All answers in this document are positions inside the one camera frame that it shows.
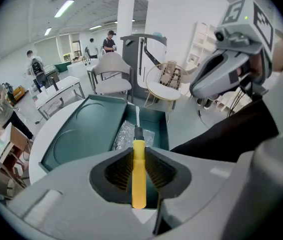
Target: man wearing black cap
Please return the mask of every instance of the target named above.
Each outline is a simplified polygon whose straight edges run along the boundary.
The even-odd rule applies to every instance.
[[[107,34],[107,38],[103,41],[102,47],[106,53],[114,52],[116,50],[115,42],[112,39],[115,35],[114,31],[110,30]]]

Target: ceiling light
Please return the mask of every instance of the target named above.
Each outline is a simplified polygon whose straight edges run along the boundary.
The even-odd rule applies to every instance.
[[[55,18],[59,18],[60,16],[62,16],[62,14],[67,10],[68,7],[70,7],[73,2],[75,0],[67,0],[63,5],[62,7],[60,7],[60,9],[58,10],[58,12],[56,13],[55,15]]]
[[[46,29],[46,32],[45,32],[45,34],[44,34],[44,36],[47,36],[47,35],[50,33],[51,30],[52,30],[51,27],[47,28],[47,29]]]
[[[102,25],[98,25],[98,26],[93,26],[93,27],[91,27],[89,30],[94,30],[94,29],[98,29],[98,28],[100,28]]]
[[[131,21],[132,21],[132,22],[135,22],[136,20],[132,19]],[[117,21],[114,21],[114,23],[116,23],[116,24],[117,24],[118,22],[117,22]]]

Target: black cap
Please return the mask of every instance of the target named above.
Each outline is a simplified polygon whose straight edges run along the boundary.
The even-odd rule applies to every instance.
[[[109,31],[108,31],[108,34],[109,34],[109,35],[116,36],[116,33],[114,33],[114,31],[112,31],[112,30],[109,30]]]

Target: camera lens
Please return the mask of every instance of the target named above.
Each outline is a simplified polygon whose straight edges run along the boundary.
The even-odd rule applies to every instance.
[[[215,36],[216,36],[217,40],[220,41],[220,42],[224,40],[224,36],[223,36],[223,34],[220,33],[220,32],[217,32],[217,33],[215,34]]]

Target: open box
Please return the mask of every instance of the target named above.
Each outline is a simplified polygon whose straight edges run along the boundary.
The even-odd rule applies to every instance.
[[[89,95],[60,128],[39,165],[47,173],[64,163],[112,150],[123,122],[136,124],[136,107],[122,98]],[[166,114],[139,108],[140,127],[155,133],[153,147],[169,150]]]

